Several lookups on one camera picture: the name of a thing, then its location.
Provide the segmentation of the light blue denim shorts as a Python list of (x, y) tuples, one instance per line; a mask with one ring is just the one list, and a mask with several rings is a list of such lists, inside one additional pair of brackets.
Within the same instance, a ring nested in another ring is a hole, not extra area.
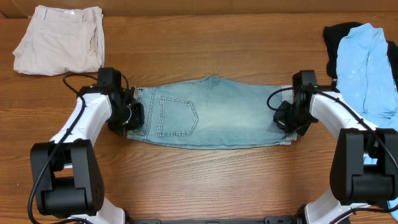
[(277, 126), (273, 109), (292, 100), (292, 94), (279, 90), (214, 76), (142, 87), (137, 97), (144, 107), (144, 124), (127, 136), (187, 149), (289, 145), (297, 135)]

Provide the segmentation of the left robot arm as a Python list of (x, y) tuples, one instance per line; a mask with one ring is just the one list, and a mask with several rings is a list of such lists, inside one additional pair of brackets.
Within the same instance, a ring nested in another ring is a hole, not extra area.
[(144, 107), (127, 78), (108, 67), (98, 70), (96, 84), (76, 91), (76, 106), (64, 127), (48, 142), (30, 150), (32, 187), (27, 214), (33, 208), (59, 223), (131, 223), (127, 211), (104, 195), (104, 182), (94, 152), (103, 125), (124, 136), (144, 124)]

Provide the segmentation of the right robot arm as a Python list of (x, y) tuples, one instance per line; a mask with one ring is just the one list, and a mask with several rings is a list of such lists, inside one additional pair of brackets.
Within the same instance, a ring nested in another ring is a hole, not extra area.
[(366, 121), (333, 86), (320, 86), (313, 70), (301, 70), (273, 120), (285, 133), (303, 136), (321, 122), (336, 138), (330, 189), (293, 216), (267, 217), (265, 223), (349, 223), (356, 212), (391, 213), (381, 204), (397, 198), (397, 131)]

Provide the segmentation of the light blue shirt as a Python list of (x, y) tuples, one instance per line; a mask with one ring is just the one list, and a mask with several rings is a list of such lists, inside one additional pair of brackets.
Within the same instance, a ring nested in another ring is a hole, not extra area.
[(336, 27), (337, 89), (364, 119), (397, 129), (397, 88), (382, 28), (349, 22)]

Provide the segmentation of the black garment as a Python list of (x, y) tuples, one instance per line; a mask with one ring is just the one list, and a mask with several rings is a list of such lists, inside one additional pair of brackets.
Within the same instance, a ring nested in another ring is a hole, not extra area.
[[(323, 29), (323, 40), (325, 42), (329, 61), (326, 65), (326, 72), (333, 81), (332, 85), (336, 86), (337, 74), (336, 74), (336, 59), (338, 46), (342, 38), (346, 37), (350, 30), (355, 27), (361, 26), (359, 22), (345, 22), (330, 27), (324, 27)], [(387, 56), (392, 70), (392, 76), (394, 83), (397, 86), (397, 45), (395, 42), (387, 41)]]

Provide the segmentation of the folded beige trousers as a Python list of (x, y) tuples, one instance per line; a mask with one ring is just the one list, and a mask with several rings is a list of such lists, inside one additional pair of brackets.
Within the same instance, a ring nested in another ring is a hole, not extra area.
[(55, 76), (97, 72), (104, 66), (103, 10), (37, 6), (17, 48), (14, 70)]

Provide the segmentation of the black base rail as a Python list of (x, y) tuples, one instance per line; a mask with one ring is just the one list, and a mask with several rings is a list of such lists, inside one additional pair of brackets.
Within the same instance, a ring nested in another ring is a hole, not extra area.
[(300, 215), (267, 216), (262, 219), (212, 219), (212, 220), (171, 220), (159, 219), (133, 220), (129, 218), (127, 224), (306, 224)]

